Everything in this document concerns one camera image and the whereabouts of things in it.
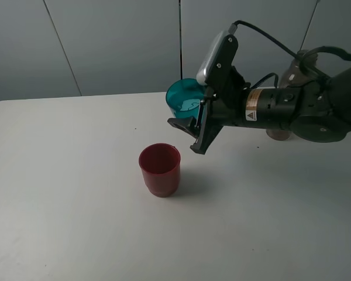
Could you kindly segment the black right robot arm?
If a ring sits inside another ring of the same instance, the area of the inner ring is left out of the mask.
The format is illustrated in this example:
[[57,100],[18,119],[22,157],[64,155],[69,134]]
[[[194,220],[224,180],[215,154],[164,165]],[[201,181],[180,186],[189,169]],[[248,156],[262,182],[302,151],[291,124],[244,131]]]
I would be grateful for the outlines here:
[[195,138],[191,150],[205,154],[224,126],[290,131],[311,142],[338,142],[351,132],[351,68],[320,83],[287,88],[246,88],[233,69],[222,94],[206,90],[197,117],[170,118]]

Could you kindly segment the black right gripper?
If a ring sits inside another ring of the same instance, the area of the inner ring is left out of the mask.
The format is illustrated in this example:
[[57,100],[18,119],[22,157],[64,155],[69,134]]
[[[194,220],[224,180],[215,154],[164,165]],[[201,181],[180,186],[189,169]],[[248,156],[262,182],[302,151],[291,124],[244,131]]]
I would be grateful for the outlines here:
[[223,126],[288,131],[300,107],[301,87],[238,89],[230,86],[222,95],[207,87],[199,106],[198,119],[169,118],[167,122],[193,138],[190,146],[204,155]]

